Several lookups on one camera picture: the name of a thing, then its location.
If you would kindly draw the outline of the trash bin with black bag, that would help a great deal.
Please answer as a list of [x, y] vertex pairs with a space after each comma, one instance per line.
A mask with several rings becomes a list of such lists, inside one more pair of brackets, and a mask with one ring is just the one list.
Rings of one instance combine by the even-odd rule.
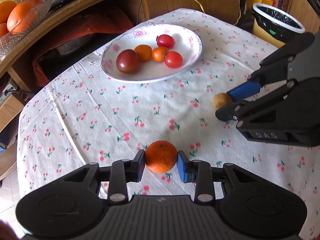
[[297, 19], [271, 5], [254, 3], [252, 15], [253, 35], [277, 48], [305, 33], [305, 27]]

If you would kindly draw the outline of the red plastic bag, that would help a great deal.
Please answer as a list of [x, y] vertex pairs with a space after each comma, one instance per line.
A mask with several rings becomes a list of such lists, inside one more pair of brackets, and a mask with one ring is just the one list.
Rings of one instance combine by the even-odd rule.
[[121, 34], [133, 27], [129, 18], [119, 9], [102, 12], [80, 13], [64, 21], [39, 40], [32, 62], [39, 87], [49, 83], [39, 60], [45, 53], [76, 38], [91, 34]]

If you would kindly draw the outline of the wooden tv cabinet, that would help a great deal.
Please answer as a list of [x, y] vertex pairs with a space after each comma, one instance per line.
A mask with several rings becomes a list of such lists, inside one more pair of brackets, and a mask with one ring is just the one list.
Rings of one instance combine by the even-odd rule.
[[[212, 127], [209, 100], [217, 73], [210, 58], [222, 49], [214, 27], [233, 26], [240, 0], [200, 1], [202, 12], [188, 0], [102, 0], [77, 13], [119, 9], [132, 23], [181, 25], [209, 42], [185, 72], [157, 82], [130, 84], [103, 72], [103, 52], [118, 34], [91, 34], [73, 64], [41, 67], [49, 79], [44, 87], [29, 67], [39, 92], [20, 113], [16, 160], [21, 185], [51, 181], [90, 161], [109, 164], [156, 140], [178, 148], [204, 141]], [[136, 17], [138, 9], [142, 14]]]

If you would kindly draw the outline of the glass fruit bowl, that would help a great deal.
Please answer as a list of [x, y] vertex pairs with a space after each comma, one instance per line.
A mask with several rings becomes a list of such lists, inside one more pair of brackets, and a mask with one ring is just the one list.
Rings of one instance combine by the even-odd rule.
[[21, 22], [8, 34], [1, 37], [1, 61], [9, 52], [33, 29], [35, 29], [49, 13], [53, 0], [47, 0], [31, 9]]

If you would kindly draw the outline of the cherry print tablecloth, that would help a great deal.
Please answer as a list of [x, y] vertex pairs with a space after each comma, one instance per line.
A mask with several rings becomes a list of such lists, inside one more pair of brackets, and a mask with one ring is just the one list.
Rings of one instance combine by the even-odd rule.
[[275, 46], [190, 9], [149, 24], [173, 23], [202, 40], [203, 53], [188, 71], [154, 83], [109, 79], [103, 48], [57, 76], [24, 107], [17, 139], [17, 177], [26, 194], [89, 162], [109, 166], [166, 140], [190, 159], [220, 167], [235, 163], [297, 195], [308, 208], [300, 232], [319, 237], [319, 148], [247, 141], [233, 122], [217, 120], [212, 99], [244, 82]]

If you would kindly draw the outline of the dark red tomato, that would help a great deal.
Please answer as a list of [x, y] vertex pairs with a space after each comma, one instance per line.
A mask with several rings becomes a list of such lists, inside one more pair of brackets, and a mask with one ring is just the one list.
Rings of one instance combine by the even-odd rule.
[[140, 60], [132, 49], [122, 51], [116, 59], [117, 69], [124, 74], [135, 74], [140, 70]]

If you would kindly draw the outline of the top orange in bowl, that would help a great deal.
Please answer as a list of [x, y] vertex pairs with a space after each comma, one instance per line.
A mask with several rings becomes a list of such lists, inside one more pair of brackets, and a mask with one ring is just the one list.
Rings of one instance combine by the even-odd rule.
[[0, 3], [0, 23], [6, 23], [10, 13], [16, 7], [14, 1], [4, 1]]

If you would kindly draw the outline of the orange in bowl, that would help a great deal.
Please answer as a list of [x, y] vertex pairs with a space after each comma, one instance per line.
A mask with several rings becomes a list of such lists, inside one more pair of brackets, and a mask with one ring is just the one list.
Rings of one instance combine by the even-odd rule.
[[16, 7], [14, 1], [4, 1], [0, 3], [0, 23], [6, 23], [10, 13]]
[[24, 1], [16, 5], [7, 20], [8, 31], [12, 31], [34, 7], [36, 5], [31, 1]]

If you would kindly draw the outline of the white floral ceramic plate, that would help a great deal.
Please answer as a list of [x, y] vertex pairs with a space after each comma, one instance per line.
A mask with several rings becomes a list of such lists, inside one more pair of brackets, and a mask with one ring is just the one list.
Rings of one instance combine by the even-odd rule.
[[156, 82], [190, 68], [203, 44], [193, 31], [172, 24], [129, 30], [105, 48], [101, 68], [110, 78], [126, 83]]

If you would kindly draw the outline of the front orange in bowl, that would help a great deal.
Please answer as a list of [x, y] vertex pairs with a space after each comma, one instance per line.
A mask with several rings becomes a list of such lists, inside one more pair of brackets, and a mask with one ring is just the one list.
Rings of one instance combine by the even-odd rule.
[[7, 20], [8, 31], [12, 31], [34, 7], [36, 5], [31, 1], [24, 1], [16, 5]]

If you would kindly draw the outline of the red apple in bowl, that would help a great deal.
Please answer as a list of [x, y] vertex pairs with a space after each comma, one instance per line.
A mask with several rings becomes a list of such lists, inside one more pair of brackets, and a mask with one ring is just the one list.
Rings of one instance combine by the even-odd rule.
[[43, 0], [28, 0], [28, 1], [32, 2], [35, 6], [38, 6], [44, 3]]

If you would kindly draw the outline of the brown kiwi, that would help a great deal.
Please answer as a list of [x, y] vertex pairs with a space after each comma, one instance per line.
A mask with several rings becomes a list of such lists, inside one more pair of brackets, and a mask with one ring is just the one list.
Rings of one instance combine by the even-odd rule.
[[226, 93], [219, 93], [216, 94], [212, 101], [212, 106], [217, 111], [219, 109], [222, 109], [224, 107], [227, 107], [229, 105], [233, 104], [232, 98], [226, 94]]

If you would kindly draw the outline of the small mandarin orange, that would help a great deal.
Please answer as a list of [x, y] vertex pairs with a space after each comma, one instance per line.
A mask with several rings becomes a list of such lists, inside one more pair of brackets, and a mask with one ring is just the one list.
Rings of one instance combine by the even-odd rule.
[[176, 161], [176, 147], [168, 141], [153, 142], [145, 150], [145, 164], [153, 173], [170, 171], [175, 166]]

